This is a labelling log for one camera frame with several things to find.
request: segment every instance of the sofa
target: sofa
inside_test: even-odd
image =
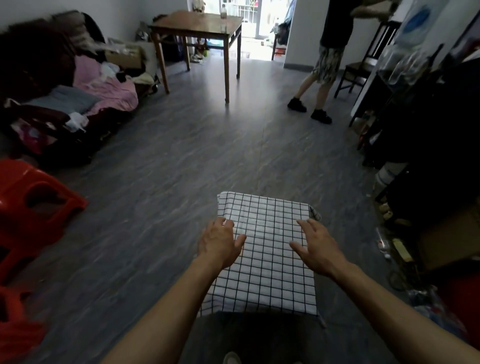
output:
[[[15,141],[17,154],[30,155],[40,165],[89,163],[104,142],[131,117],[130,112],[105,108],[96,115],[87,116],[88,124],[82,130],[72,132],[65,128],[70,120],[66,113],[25,104],[49,95],[59,85],[72,87],[79,56],[91,57],[99,63],[105,61],[104,52],[92,53],[81,48],[85,37],[96,42],[105,41],[93,19],[77,11],[56,14],[49,20],[13,24],[0,35],[0,47],[3,54],[8,55],[0,58],[0,102],[3,106],[0,108],[0,131]],[[121,71],[123,77],[125,74],[135,77],[144,72],[144,67]],[[140,100],[154,92],[156,85],[135,84],[134,87]],[[18,120],[55,141],[44,146],[41,152],[32,152],[12,129]]]

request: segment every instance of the black shirt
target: black shirt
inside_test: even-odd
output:
[[[343,48],[353,31],[353,18],[350,13],[361,0],[330,0],[324,33],[320,44],[326,48]]]

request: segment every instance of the pink blanket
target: pink blanket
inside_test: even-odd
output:
[[[96,115],[106,108],[132,111],[138,106],[135,84],[131,80],[121,83],[116,77],[102,78],[100,63],[87,56],[76,56],[75,65],[73,86],[102,99],[87,116]]]

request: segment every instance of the red plastic stool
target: red plastic stool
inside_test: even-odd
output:
[[[51,217],[43,218],[29,207],[46,195],[56,195],[64,204]],[[9,253],[0,262],[0,282],[24,258],[35,258],[43,247],[63,236],[63,227],[74,210],[88,202],[52,176],[19,160],[0,160],[0,245]]]
[[[45,329],[26,320],[22,295],[29,292],[0,287],[0,363],[27,354],[40,345]]]

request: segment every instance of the cardboard box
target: cardboard box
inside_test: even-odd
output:
[[[480,198],[421,232],[418,247],[427,270],[480,254]]]
[[[117,66],[120,66],[123,69],[127,68],[142,68],[142,50],[138,46],[126,46],[128,54],[116,53],[111,50],[105,51],[105,57],[107,61]]]

